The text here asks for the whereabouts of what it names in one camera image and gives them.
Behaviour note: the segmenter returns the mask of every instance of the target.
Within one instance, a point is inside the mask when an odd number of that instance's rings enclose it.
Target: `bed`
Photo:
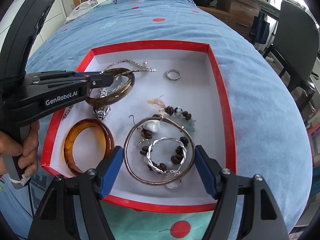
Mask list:
[[[258,51],[223,22],[197,8],[192,0],[107,1],[48,38],[28,60],[27,72],[74,70],[91,48],[155,39],[211,45],[230,101],[237,173],[263,175],[290,231],[306,205],[312,179],[310,145],[300,113]],[[50,118],[41,120],[40,151]],[[42,182],[42,187],[47,187],[50,178],[42,169],[33,177],[34,203],[44,193],[36,185]],[[12,192],[29,210],[25,195]],[[103,207],[116,239],[200,239],[211,217],[211,212],[169,215],[137,212],[108,203]],[[241,207],[242,198],[238,198],[230,239],[236,238]]]

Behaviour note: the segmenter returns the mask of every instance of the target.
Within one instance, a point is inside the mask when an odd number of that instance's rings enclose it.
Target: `white zip tie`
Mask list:
[[[31,179],[31,177],[26,177],[24,174],[22,174],[22,179],[21,180],[11,179],[10,176],[8,176],[8,177],[9,177],[9,180],[11,180],[12,183],[21,184],[21,186],[23,186],[23,187],[28,182],[28,180]]]

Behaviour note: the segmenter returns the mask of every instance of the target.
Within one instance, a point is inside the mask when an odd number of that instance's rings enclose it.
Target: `blue gripper pad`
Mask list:
[[[106,173],[102,177],[101,190],[99,192],[101,199],[110,193],[123,162],[123,148],[116,146],[114,151],[116,151],[112,153],[114,157],[111,160]]]
[[[199,175],[201,177],[202,183],[204,185],[205,190],[209,195],[211,195],[214,199],[216,199],[216,196],[218,194],[218,191],[216,189],[216,180],[213,176],[208,163],[210,163],[210,158],[205,153],[204,149],[201,145],[196,146],[196,158],[195,158],[195,164],[196,168],[199,172]]]

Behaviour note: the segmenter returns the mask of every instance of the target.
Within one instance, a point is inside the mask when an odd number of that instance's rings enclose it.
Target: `drawer handle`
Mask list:
[[[248,7],[246,7],[246,6],[243,6],[243,5],[240,5],[241,7],[243,7],[243,8],[245,8],[245,9],[247,9],[247,10],[249,10],[249,11],[252,11],[252,9],[250,9],[250,8],[248,8]]]
[[[245,24],[242,24],[242,23],[238,23],[238,24],[243,26],[243,27],[250,28],[250,26],[248,26],[248,25],[245,25]]]

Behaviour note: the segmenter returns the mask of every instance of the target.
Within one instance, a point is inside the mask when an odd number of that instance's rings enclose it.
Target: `finger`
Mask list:
[[[32,151],[38,149],[39,137],[38,132],[30,129],[28,137],[24,140],[22,144],[22,155],[28,156]]]
[[[26,177],[31,177],[33,174],[37,173],[37,171],[38,171],[38,161],[36,160],[26,168],[24,175]]]
[[[37,153],[38,150],[33,150],[28,156],[22,155],[18,160],[18,165],[21,169],[24,169],[25,167],[32,164],[35,160],[37,160]]]
[[[40,123],[39,123],[39,121],[33,122],[33,123],[30,125],[30,128],[31,128],[33,131],[39,131],[39,129],[40,129]]]
[[[22,153],[22,147],[9,135],[0,131],[0,153],[11,156],[19,156]]]
[[[0,155],[0,176],[7,173],[7,169],[4,166],[2,156]]]

